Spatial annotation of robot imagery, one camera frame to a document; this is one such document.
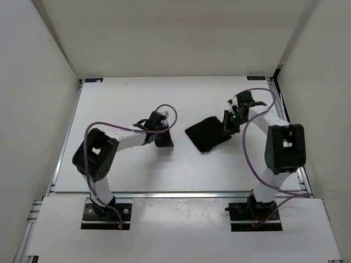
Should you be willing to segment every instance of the black cover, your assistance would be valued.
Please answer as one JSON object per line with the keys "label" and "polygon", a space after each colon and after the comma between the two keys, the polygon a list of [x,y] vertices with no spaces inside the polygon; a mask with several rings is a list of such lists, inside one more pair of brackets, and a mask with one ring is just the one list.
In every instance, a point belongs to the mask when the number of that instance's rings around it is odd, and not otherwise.
{"label": "black cover", "polygon": [[200,152],[208,152],[231,138],[230,135],[222,135],[223,123],[215,116],[191,126],[185,133]]}

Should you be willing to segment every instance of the wire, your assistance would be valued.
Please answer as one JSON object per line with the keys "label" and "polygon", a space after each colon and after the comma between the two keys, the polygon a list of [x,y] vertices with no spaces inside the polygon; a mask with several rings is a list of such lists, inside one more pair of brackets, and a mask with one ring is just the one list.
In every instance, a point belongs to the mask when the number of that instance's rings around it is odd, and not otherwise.
{"label": "wire", "polygon": [[90,176],[90,173],[89,173],[89,165],[88,165],[88,150],[87,150],[87,140],[88,140],[88,133],[91,129],[92,126],[95,126],[95,125],[105,125],[105,126],[110,126],[110,127],[113,127],[113,128],[117,128],[117,129],[121,129],[121,130],[127,130],[127,131],[130,131],[130,132],[135,132],[135,133],[148,133],[148,134],[161,134],[161,133],[165,133],[167,131],[169,131],[177,122],[178,120],[178,113],[177,111],[175,110],[175,108],[169,104],[161,104],[159,107],[157,107],[156,111],[160,108],[160,107],[163,107],[163,106],[167,106],[167,107],[170,107],[173,111],[174,111],[174,114],[175,114],[175,119],[174,119],[174,122],[166,129],[164,130],[160,130],[160,131],[152,131],[152,130],[135,130],[135,129],[130,129],[130,128],[125,128],[125,127],[122,127],[122,126],[117,126],[117,125],[114,125],[114,124],[111,124],[111,123],[107,123],[107,122],[93,122],[91,123],[87,129],[86,129],[86,132],[84,134],[84,140],[83,140],[83,155],[84,155],[84,167],[85,167],[85,170],[86,170],[86,177],[87,177],[87,183],[88,183],[88,187],[89,187],[89,190],[91,193],[93,193],[94,197],[96,198],[96,200],[101,204],[101,205],[104,205],[105,207],[107,208],[110,208],[112,209],[116,215],[118,216],[118,219],[120,221],[120,226],[121,226],[121,230],[123,229],[123,226],[122,226],[122,218],[121,218],[121,215],[120,213],[118,212],[118,210],[115,208],[115,207],[112,207],[106,203],[104,203],[98,196],[97,196],[97,193],[95,191],[95,189],[92,187],[92,184],[91,184],[91,176]]}
{"label": "wire", "polygon": [[270,111],[270,109],[275,105],[276,103],[276,95],[273,91],[271,91],[270,89],[265,89],[265,88],[252,88],[252,89],[247,89],[245,90],[246,92],[247,91],[250,91],[250,90],[265,90],[265,91],[268,91],[272,94],[272,97],[273,97],[273,102],[271,105],[269,105],[269,107],[267,108],[267,110],[265,110],[264,112],[261,112],[259,114],[256,114],[255,116],[253,116],[250,120],[248,120],[248,122],[246,123],[245,127],[244,127],[244,130],[242,132],[242,148],[244,150],[244,155],[245,155],[245,159],[246,159],[246,162],[249,166],[249,168],[251,169],[251,172],[253,173],[253,175],[257,178],[257,180],[265,185],[266,187],[269,187],[269,188],[272,188],[272,189],[276,189],[278,190],[279,192],[282,192],[282,193],[285,193],[287,195],[292,195],[291,197],[285,199],[284,201],[282,201],[269,215],[266,215],[259,223],[257,223],[256,225],[252,226],[252,227],[249,227],[247,228],[248,229],[252,229],[252,228],[255,228],[255,227],[259,227],[259,226],[262,226],[267,220],[269,220],[272,215],[274,215],[276,213],[276,211],[283,205],[285,204],[287,201],[295,198],[295,197],[311,197],[311,196],[314,196],[312,193],[302,193],[302,194],[297,194],[297,193],[292,193],[292,192],[288,192],[288,191],[284,191],[284,190],[281,190],[279,187],[276,187],[276,186],[273,186],[273,185],[270,185],[268,184],[267,182],[265,182],[264,180],[261,179],[261,177],[258,175],[258,173],[256,172],[256,170],[254,169],[251,161],[250,161],[250,158],[248,156],[248,153],[247,153],[247,147],[246,147],[246,132],[247,132],[247,128],[249,126],[249,124],[256,118],[260,117],[260,116],[263,116],[265,115],[266,113],[268,113]]}

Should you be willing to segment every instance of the white tabletop surface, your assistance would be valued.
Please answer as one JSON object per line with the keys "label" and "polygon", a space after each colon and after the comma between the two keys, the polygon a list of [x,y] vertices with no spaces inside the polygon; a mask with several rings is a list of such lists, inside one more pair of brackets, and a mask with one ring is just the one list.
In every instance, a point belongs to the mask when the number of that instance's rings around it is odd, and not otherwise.
{"label": "white tabletop surface", "polygon": [[[269,88],[266,81],[234,77],[140,77],[104,78],[101,83],[85,83],[70,130],[59,170],[56,192],[86,192],[88,187],[72,164],[82,143],[86,127],[95,121],[124,127],[143,118],[160,104],[171,104],[178,111],[178,122],[171,129],[174,148],[154,144],[134,147],[116,154],[108,174],[112,191],[249,191],[258,183],[242,150],[242,133],[202,154],[184,130],[210,116],[223,119],[227,100],[248,88]],[[269,92],[254,91],[256,101],[272,102]],[[171,109],[169,121],[174,120]],[[99,126],[103,131],[109,127]],[[247,132],[247,147],[259,173],[265,168],[265,135],[254,124]],[[283,184],[284,190],[299,190],[297,174]]]}
{"label": "white tabletop surface", "polygon": [[85,196],[45,198],[28,255],[38,263],[239,262],[340,260],[321,199],[280,209],[283,231],[230,232],[228,199],[134,199],[131,229],[81,230]]}

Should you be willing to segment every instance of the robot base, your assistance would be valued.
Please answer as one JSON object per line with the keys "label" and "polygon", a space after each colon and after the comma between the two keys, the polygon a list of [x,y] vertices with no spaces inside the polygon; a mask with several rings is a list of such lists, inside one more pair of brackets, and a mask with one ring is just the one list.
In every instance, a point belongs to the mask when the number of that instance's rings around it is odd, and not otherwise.
{"label": "robot base", "polygon": [[229,203],[225,211],[229,211],[232,232],[282,231],[280,217],[276,211],[264,224],[254,227],[276,208],[276,203],[256,203],[249,196],[246,203]]}
{"label": "robot base", "polygon": [[[115,204],[115,207],[121,214],[123,230],[129,230],[131,227],[132,204],[119,203]],[[113,216],[111,219],[103,219],[94,212],[91,203],[86,203],[84,206],[81,229],[121,230],[117,216]]]}

